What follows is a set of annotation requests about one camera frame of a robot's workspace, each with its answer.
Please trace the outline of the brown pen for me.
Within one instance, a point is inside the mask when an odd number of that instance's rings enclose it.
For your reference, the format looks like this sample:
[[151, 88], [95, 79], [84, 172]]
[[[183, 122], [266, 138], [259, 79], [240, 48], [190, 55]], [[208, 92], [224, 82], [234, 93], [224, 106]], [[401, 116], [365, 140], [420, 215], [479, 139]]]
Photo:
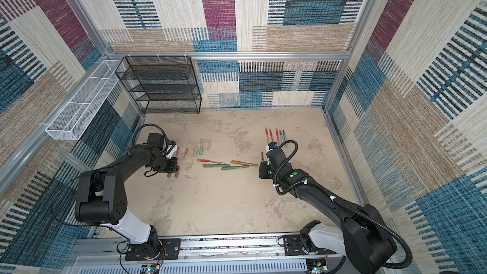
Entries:
[[255, 163], [251, 163], [251, 162], [242, 162], [242, 161], [237, 161], [237, 160], [232, 160], [230, 161], [231, 164], [236, 164], [236, 165], [239, 165], [239, 166], [253, 166], [253, 167], [257, 167], [258, 164], [255, 164]]

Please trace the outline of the light green marker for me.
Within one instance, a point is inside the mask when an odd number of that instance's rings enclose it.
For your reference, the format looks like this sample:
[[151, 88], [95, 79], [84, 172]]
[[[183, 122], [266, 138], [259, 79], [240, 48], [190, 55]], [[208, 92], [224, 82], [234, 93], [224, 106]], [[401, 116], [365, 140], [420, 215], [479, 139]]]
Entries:
[[282, 130], [282, 140], [283, 140], [283, 142], [286, 142], [287, 141], [287, 136], [285, 134], [284, 129]]

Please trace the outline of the light green pen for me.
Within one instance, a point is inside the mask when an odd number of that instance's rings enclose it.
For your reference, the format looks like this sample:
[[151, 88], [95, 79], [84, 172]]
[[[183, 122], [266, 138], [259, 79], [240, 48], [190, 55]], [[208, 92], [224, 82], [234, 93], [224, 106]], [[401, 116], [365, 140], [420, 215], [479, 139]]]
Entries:
[[284, 142], [284, 137], [281, 129], [279, 129], [279, 137], [280, 137], [280, 147], [281, 147], [282, 143]]

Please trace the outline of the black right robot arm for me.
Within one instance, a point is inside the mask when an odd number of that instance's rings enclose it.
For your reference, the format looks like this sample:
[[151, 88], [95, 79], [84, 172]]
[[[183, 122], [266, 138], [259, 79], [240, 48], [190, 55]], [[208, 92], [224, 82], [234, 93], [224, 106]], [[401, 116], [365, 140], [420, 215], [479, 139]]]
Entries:
[[401, 269], [412, 262], [412, 252], [405, 241], [384, 222], [370, 204], [360, 206], [326, 189], [307, 172], [292, 167], [296, 152], [285, 155], [272, 142], [259, 167], [259, 177], [273, 182], [277, 194], [290, 194], [326, 215], [339, 229], [337, 235], [314, 220], [300, 232], [304, 252], [314, 254], [330, 249], [342, 255], [360, 273], [376, 273], [380, 268]]

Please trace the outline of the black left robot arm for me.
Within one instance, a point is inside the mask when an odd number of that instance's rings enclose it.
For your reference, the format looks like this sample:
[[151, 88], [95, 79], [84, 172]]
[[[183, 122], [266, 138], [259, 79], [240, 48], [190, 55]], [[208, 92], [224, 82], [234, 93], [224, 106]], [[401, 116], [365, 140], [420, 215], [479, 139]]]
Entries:
[[148, 142], [133, 145], [113, 163], [83, 173], [77, 185], [76, 220], [118, 233], [128, 241], [129, 254], [153, 260], [162, 250], [157, 230], [129, 210], [124, 183], [142, 167], [157, 174], [176, 172], [177, 149], [164, 134], [151, 133]]

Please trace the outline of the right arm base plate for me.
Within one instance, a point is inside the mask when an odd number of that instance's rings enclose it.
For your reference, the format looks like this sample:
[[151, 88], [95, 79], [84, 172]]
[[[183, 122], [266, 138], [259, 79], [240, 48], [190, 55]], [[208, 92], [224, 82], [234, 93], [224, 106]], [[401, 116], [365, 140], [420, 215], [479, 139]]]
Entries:
[[277, 240], [277, 244], [284, 248], [286, 256], [316, 256], [326, 254], [336, 254], [335, 251], [318, 249], [303, 235], [283, 235]]

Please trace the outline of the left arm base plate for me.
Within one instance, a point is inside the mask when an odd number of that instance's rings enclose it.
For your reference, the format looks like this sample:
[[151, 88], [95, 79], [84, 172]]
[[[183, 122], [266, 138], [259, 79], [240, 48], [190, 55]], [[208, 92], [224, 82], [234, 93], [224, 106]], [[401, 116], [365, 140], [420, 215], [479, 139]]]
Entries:
[[159, 239], [156, 244], [129, 244], [126, 261], [177, 260], [180, 253], [180, 238]]

